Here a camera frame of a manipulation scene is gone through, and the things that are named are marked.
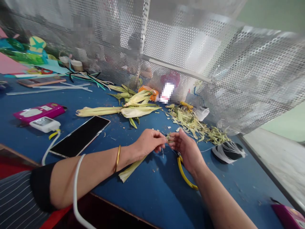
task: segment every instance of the black phone screen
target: black phone screen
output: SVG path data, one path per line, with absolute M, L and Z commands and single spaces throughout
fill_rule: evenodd
M 94 116 L 53 146 L 50 151 L 64 157 L 77 156 L 109 123 L 107 119 Z

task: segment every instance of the black sleeve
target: black sleeve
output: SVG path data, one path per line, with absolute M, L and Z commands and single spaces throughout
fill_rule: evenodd
M 51 174 L 55 164 L 56 163 L 48 164 L 33 169 L 30 175 L 30 185 L 34 199 L 42 211 L 49 213 L 57 210 L 51 204 L 50 199 Z

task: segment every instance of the hand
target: hand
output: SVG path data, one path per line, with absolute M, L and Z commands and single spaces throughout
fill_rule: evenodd
M 144 130 L 138 140 L 131 145 L 135 150 L 135 161 L 141 160 L 152 151 L 156 153 L 161 151 L 161 147 L 165 148 L 165 143 L 167 139 L 160 132 L 152 129 Z
M 206 166 L 196 142 L 187 136 L 182 128 L 180 128 L 178 133 L 171 133 L 169 140 L 174 141 L 168 145 L 173 150 L 181 153 L 184 167 L 192 176 L 195 175 L 198 168 Z

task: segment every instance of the starfish decoration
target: starfish decoration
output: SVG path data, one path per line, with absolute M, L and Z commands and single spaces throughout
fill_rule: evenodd
M 36 48 L 36 49 L 39 49 L 39 48 L 44 48 L 43 45 L 44 45 L 44 42 L 38 42 L 37 40 L 35 40 L 35 38 L 32 37 L 32 39 L 34 40 L 35 44 L 32 45 L 32 47 Z

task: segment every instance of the green wall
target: green wall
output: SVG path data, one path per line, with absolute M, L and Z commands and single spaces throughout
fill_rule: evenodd
M 305 35 L 305 0 L 248 0 L 237 20 L 253 27 Z M 305 102 L 261 128 L 297 142 L 305 141 Z

